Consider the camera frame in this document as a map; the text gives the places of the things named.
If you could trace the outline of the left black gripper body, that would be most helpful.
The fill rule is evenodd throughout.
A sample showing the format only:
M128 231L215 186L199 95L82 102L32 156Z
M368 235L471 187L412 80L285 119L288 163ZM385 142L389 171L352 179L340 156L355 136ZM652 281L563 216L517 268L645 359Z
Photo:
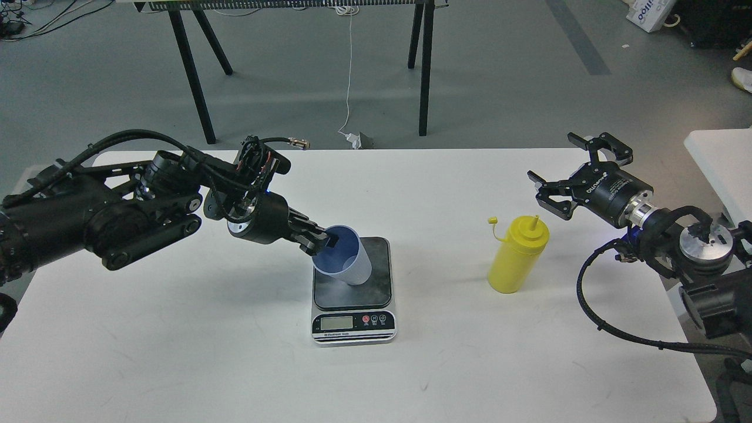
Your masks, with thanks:
M232 236L258 244L271 244L279 239L295 240L296 236L313 230L307 216L291 209L285 198L265 192L256 196L250 213L239 223L228 222Z

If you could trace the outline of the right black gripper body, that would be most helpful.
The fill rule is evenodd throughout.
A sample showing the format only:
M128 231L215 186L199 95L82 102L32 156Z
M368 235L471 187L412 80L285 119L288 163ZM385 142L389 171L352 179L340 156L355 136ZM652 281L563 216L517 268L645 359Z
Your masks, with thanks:
M625 211L632 198L653 187L612 162L585 163L573 174L573 200L612 227L627 225Z

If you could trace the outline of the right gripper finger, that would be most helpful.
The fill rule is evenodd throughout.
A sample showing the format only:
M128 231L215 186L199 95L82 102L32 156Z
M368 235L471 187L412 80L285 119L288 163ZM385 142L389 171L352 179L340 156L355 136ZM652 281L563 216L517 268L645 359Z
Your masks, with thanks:
M540 207L562 220L572 219L575 209L582 204L582 182L575 179L549 182L532 170L527 172L527 176L537 189L535 200Z
M579 147L582 150L588 152L590 160L584 163L579 169L590 171L605 171L605 170L620 170L621 166L626 166L632 163L633 152L632 148L612 136L609 132L602 132L598 137L591 137L591 139L585 139L578 136L574 132L567 134L568 141ZM612 160L601 161L599 159L599 152L609 152L612 155Z

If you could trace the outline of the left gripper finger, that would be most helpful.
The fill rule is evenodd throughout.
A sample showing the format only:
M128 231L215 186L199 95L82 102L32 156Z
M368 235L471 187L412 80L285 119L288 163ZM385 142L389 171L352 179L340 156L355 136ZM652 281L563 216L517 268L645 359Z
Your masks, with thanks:
M335 247L340 236L328 233L324 228L312 222L301 224L294 233L294 242L306 254L319 254L327 247Z

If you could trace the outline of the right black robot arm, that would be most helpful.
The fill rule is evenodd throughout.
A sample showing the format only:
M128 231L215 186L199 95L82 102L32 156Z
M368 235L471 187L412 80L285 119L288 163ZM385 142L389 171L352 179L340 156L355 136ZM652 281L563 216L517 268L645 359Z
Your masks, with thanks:
M536 201L543 209L570 220L583 206L624 236L594 250L576 280L578 303L599 330L615 337L658 349L691 354L722 354L725 367L717 377L719 408L725 422L741 420L731 395L734 383L750 385L750 353L712 343L677 343L629 334L607 323L585 299L585 271L609 250L624 263L642 261L664 278L680 282L680 299L693 324L707 340L740 334L750 340L750 222L735 228L718 224L703 209L683 206L674 210L651 203L651 185L624 170L633 160L632 148L609 132L585 139L569 132L568 140L585 150L589 160L569 179L549 182L528 171L535 183Z

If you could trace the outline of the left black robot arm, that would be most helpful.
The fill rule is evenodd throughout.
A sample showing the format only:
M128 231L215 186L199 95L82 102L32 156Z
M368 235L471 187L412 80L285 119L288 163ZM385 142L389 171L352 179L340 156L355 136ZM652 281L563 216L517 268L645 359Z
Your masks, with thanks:
M97 153L139 139L166 142L153 160L86 167ZM130 129L89 145L73 160L57 160L28 181L28 189L2 200L2 284L86 250L111 271L124 268L193 235L198 215L225 220L234 237L258 244L297 243L316 256L335 247L328 234L268 187L291 163L271 147L306 150L294 137L248 136L229 163L160 132Z

